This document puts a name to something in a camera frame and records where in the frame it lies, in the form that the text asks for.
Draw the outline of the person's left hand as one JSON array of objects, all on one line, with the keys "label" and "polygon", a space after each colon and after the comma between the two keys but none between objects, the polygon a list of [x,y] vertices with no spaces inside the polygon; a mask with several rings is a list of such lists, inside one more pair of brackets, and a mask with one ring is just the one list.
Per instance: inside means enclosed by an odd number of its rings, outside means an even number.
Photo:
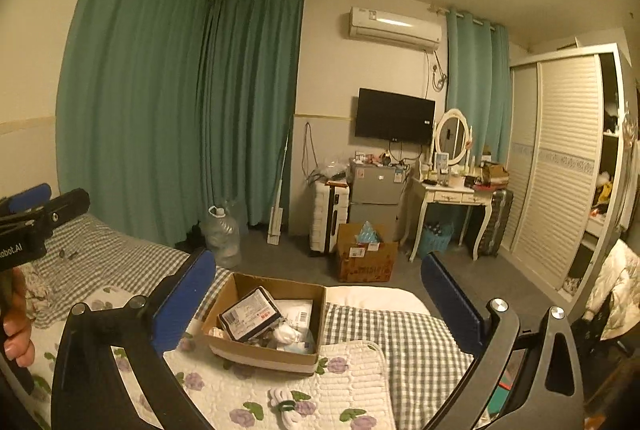
[{"label": "person's left hand", "polygon": [[32,343],[32,321],[26,313],[26,282],[19,268],[12,270],[12,300],[6,314],[2,315],[2,327],[6,334],[6,357],[20,367],[32,366],[35,346]]}]

